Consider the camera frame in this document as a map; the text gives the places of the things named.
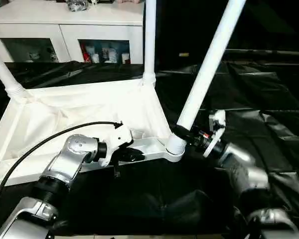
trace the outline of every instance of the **black tablecloth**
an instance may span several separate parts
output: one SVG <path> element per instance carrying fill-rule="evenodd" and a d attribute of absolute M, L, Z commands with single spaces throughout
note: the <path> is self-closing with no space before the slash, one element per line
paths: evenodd
<path fill-rule="evenodd" d="M 125 80 L 142 66 L 13 63 L 26 88 Z M 196 65 L 157 73 L 156 92 L 175 123 L 197 74 Z M 8 98 L 0 83 L 0 118 Z M 222 63 L 196 118 L 208 127 L 209 110 L 225 109 L 224 139 L 249 150 L 270 175 L 277 206 L 299 226 L 299 66 Z M 31 183 L 10 186 L 0 204 L 0 225 Z M 233 227 L 226 174 L 188 151 L 179 163 L 164 159 L 79 175 L 62 206 L 57 234 L 204 234 Z"/>

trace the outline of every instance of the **glass door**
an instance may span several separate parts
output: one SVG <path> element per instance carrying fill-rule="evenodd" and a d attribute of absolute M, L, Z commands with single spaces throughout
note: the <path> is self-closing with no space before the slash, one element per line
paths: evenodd
<path fill-rule="evenodd" d="M 49 38 L 1 38 L 14 62 L 59 62 Z"/>
<path fill-rule="evenodd" d="M 59 25 L 0 24 L 4 62 L 67 62 L 71 58 Z"/>
<path fill-rule="evenodd" d="M 143 27 L 61 25 L 72 60 L 89 63 L 142 64 Z"/>
<path fill-rule="evenodd" d="M 130 64 L 130 43 L 119 40 L 79 39 L 85 62 Z"/>

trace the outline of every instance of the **white pole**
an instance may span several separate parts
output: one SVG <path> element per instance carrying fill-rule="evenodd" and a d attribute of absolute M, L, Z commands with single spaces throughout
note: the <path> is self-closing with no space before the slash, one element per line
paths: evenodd
<path fill-rule="evenodd" d="M 227 3 L 203 64 L 177 121 L 178 125 L 188 130 L 191 129 L 194 123 L 245 2 L 246 0 L 229 0 Z M 166 144 L 166 149 L 174 155 L 180 155 L 184 153 L 185 146 L 186 142 L 184 140 L 172 134 Z"/>
<path fill-rule="evenodd" d="M 156 0 L 146 1 L 145 19 L 145 70 L 143 82 L 155 83 L 155 29 L 156 29 Z"/>
<path fill-rule="evenodd" d="M 20 83 L 18 83 L 10 70 L 7 68 L 5 63 L 3 63 L 0 59 L 0 80 L 4 84 L 5 91 L 9 95 L 10 98 L 20 100 L 23 97 L 27 97 L 28 93 L 22 87 Z"/>

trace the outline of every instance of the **red bottle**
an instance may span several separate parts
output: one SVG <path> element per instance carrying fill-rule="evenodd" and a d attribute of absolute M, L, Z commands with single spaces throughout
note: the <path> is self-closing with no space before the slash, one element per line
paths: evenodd
<path fill-rule="evenodd" d="M 91 57 L 90 55 L 86 52 L 85 47 L 83 44 L 81 44 L 81 49 L 82 49 L 82 54 L 83 54 L 83 60 L 85 63 L 91 63 Z"/>

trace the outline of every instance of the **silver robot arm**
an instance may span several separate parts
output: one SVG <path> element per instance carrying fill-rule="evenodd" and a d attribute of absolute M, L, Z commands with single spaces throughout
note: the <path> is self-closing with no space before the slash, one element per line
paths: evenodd
<path fill-rule="evenodd" d="M 130 130 L 121 126 L 104 142 L 75 134 L 46 167 L 29 197 L 22 198 L 0 229 L 0 239 L 52 239 L 48 226 L 58 216 L 57 208 L 71 189 L 83 163 L 107 166 L 120 145 L 133 141 Z"/>
<path fill-rule="evenodd" d="M 225 169 L 239 209 L 246 219 L 250 233 L 248 239 L 299 239 L 299 230 L 288 214 L 272 205 L 270 184 L 266 171 L 256 166 L 254 157 L 244 149 L 220 139 L 225 131 L 224 112 L 210 117 L 213 135 L 199 131 L 193 134 L 176 125 L 173 133 L 195 147 L 204 157 L 212 158 Z"/>

